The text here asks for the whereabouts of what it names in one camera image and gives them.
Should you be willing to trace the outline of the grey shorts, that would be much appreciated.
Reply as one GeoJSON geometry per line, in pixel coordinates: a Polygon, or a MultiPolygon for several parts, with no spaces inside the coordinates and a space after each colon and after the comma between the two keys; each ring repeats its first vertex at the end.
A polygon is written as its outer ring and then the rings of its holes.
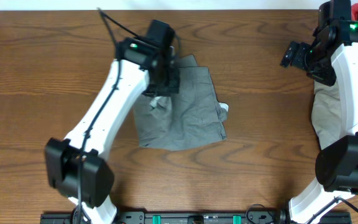
{"type": "Polygon", "coordinates": [[[208,67],[194,55],[178,60],[180,90],[172,96],[140,96],[134,104],[139,146],[184,151],[227,138],[228,105],[217,99],[208,67]]]}

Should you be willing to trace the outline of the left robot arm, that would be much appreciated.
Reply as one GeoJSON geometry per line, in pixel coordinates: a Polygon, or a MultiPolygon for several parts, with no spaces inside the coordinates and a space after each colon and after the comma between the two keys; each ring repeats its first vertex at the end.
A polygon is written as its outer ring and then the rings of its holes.
{"type": "Polygon", "coordinates": [[[49,185],[74,203],[70,223],[113,223],[114,174],[108,159],[127,114],[140,95],[178,93],[173,39],[126,38],[116,47],[106,81],[79,123],[44,149],[49,185]]]}

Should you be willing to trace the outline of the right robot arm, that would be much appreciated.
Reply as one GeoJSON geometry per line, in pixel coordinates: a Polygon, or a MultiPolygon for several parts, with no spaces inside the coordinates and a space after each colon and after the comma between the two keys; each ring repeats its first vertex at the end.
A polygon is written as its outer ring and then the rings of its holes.
{"type": "Polygon", "coordinates": [[[311,120],[321,150],[314,179],[276,223],[350,223],[331,210],[358,195],[358,18],[351,2],[320,5],[313,37],[311,44],[291,42],[280,64],[314,80],[311,120]]]}

